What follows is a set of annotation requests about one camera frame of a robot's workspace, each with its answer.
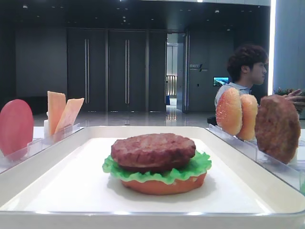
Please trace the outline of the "orange cheese slice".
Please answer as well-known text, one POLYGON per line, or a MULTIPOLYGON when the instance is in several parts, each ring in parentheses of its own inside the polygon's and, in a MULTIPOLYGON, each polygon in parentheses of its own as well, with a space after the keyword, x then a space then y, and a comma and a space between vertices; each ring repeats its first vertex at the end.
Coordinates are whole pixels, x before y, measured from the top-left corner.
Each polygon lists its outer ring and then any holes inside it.
POLYGON ((63 93, 48 91, 48 121, 49 134, 55 133, 56 127, 59 123, 63 110, 66 106, 66 96, 63 93))
POLYGON ((54 132, 55 134, 61 131, 62 129, 74 124, 76 117, 83 105, 83 102, 84 102, 84 98, 69 99, 67 101, 66 106, 61 115, 61 118, 55 129, 54 132))

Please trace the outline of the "brown meat patty on burger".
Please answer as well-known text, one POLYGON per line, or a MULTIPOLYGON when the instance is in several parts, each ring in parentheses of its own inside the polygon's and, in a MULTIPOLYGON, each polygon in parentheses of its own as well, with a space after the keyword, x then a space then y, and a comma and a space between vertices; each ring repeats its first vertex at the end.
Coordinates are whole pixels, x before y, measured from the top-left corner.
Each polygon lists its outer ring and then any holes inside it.
POLYGON ((195 150, 194 141, 181 135, 146 134, 115 141, 111 157, 127 171, 160 173, 186 166, 195 150))

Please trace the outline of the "green lettuce leaf on burger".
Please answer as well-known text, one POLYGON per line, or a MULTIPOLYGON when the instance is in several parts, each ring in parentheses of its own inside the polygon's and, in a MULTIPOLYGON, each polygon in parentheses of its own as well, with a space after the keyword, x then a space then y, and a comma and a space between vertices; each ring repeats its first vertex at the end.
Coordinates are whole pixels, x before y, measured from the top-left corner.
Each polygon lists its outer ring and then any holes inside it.
POLYGON ((114 162, 111 156, 108 156, 102 165, 104 173, 109 173, 111 176, 122 181, 138 181, 144 183, 146 181, 161 181, 167 185, 173 184, 176 180, 186 181, 190 177, 198 177, 206 173, 212 166, 210 156, 205 152, 195 151, 195 156, 190 159, 186 166, 182 168, 173 168, 170 171, 160 173, 153 172, 131 172, 119 167, 118 163, 114 162))

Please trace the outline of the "brown meat patty in rack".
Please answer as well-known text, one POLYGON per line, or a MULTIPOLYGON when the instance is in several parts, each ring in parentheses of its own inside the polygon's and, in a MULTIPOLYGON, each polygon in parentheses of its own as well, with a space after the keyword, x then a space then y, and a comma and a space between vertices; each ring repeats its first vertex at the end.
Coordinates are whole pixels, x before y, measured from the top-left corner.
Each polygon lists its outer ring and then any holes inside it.
POLYGON ((283 96, 274 94, 261 99, 254 131, 260 151, 284 164, 295 156, 301 126, 295 106, 283 96))

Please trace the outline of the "red tomato slice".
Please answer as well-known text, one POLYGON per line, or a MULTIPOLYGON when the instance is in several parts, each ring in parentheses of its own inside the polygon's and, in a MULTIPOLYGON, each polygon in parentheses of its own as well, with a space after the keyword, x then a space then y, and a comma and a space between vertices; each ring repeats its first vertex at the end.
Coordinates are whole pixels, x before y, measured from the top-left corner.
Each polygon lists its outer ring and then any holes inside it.
POLYGON ((33 140, 34 120, 29 105, 21 99, 9 101, 0 112, 0 149, 12 161, 26 155, 33 140))

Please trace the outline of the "dark double doors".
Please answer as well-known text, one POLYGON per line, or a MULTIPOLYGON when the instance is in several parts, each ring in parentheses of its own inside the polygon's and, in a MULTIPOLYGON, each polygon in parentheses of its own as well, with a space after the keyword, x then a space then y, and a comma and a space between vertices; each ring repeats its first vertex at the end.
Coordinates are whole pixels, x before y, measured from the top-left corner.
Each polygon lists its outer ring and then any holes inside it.
POLYGON ((68 97, 83 111, 163 112, 165 31, 67 30, 68 97))

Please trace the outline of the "bottom bun on tray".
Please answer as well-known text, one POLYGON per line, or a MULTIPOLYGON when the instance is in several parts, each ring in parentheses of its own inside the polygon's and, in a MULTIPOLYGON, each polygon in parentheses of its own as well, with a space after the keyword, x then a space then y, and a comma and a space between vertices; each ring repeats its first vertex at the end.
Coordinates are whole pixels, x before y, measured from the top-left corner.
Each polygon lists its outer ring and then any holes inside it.
POLYGON ((144 183, 140 183, 136 180, 121 182, 126 188, 142 194, 157 196, 174 195, 190 192, 194 189, 200 188, 203 185, 206 174, 207 173, 204 173, 196 177, 193 176, 185 181, 176 179, 172 184, 165 184, 157 180, 150 180, 144 183))

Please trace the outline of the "sesame top bun front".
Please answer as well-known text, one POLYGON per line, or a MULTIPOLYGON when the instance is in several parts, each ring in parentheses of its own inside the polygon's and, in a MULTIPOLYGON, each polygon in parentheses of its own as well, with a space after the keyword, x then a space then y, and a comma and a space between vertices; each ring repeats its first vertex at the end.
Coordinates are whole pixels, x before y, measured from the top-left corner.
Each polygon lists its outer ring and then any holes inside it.
POLYGON ((223 131, 236 135, 242 128, 242 106, 239 91, 229 88, 220 97, 216 107, 216 122, 223 131))

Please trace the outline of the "orange bun slice behind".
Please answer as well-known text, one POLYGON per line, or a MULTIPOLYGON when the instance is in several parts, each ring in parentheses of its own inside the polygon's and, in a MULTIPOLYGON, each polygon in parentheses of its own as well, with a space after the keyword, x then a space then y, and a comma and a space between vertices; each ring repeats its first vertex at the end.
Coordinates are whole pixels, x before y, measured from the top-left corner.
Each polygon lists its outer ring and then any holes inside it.
POLYGON ((250 94, 240 96, 242 105, 242 128, 237 134, 241 140, 253 140, 255 137, 255 120, 258 111, 258 103, 256 98, 250 94))

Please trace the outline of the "person in blue shirt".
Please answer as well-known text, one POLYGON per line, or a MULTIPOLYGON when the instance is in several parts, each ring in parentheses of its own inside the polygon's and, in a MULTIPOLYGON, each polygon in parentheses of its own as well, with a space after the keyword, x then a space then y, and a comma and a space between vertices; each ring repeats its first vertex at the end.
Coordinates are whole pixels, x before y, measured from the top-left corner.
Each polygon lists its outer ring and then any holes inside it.
POLYGON ((235 88, 240 95, 250 94, 254 85, 264 83, 268 63, 268 54, 263 47, 244 44, 238 47, 227 62, 227 71, 231 81, 219 88, 214 99, 217 106, 221 95, 230 88, 235 88))

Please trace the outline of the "white rectangular serving tray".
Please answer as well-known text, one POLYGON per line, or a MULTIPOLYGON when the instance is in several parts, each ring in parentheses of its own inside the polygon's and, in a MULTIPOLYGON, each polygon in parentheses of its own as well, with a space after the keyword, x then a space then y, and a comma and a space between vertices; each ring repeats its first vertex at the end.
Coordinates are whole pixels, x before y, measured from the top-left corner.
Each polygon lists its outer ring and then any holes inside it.
POLYGON ((305 197, 209 130, 96 126, 77 131, 0 176, 3 229, 302 229, 305 197), (148 196, 102 170, 115 140, 148 133, 191 138, 210 155, 201 188, 148 196))

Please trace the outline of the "small wall display screen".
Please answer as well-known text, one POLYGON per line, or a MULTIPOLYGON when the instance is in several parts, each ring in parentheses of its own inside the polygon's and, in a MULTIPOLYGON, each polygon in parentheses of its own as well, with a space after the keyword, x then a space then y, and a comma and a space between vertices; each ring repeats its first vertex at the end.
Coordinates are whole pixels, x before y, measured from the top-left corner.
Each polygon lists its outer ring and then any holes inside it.
POLYGON ((213 86, 223 86, 229 83, 228 77, 213 77, 213 86))

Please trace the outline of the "clear left rack front rail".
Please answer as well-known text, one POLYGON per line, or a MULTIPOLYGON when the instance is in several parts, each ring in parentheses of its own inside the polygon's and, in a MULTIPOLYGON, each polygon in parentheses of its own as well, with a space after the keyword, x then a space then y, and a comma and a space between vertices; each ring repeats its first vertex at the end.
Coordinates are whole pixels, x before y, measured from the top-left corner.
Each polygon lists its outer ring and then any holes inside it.
POLYGON ((38 154, 42 150, 71 136, 82 128, 83 127, 81 127, 80 123, 78 123, 64 128, 62 131, 54 134, 53 136, 34 139, 32 142, 28 143, 25 148, 22 148, 7 156, 0 152, 0 172, 3 173, 4 171, 20 164, 30 157, 38 154))

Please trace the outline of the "clear rack rail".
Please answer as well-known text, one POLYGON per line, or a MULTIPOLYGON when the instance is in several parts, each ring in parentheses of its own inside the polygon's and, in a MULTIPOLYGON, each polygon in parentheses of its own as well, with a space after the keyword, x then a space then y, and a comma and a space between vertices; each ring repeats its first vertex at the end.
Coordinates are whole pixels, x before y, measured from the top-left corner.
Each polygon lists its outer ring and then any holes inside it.
POLYGON ((30 157, 38 154, 42 150, 71 136, 82 128, 83 127, 81 127, 80 123, 78 123, 64 128, 62 131, 54 134, 53 136, 34 139, 32 142, 28 143, 25 148, 22 148, 7 156, 0 152, 0 172, 3 173, 4 171, 20 164, 30 157))
POLYGON ((257 162, 263 168, 281 178, 289 185, 299 190, 302 194, 305 193, 305 130, 301 130, 299 145, 294 158, 286 165, 272 158, 271 156, 261 152, 256 144, 256 141, 242 141, 231 136, 217 126, 209 125, 207 128, 210 132, 220 137, 226 143, 257 162))

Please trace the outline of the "clear right rack front rail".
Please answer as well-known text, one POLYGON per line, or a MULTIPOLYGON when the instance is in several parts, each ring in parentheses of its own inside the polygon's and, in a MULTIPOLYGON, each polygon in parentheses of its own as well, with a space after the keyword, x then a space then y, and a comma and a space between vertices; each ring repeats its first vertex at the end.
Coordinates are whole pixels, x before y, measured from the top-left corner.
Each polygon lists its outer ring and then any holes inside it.
POLYGON ((207 128, 210 132, 220 137, 226 143, 257 162, 263 168, 281 178, 289 185, 299 190, 302 194, 305 193, 305 130, 301 130, 299 145, 294 158, 286 165, 272 158, 271 156, 261 152, 256 144, 256 141, 242 141, 231 136, 217 126, 209 125, 207 128))

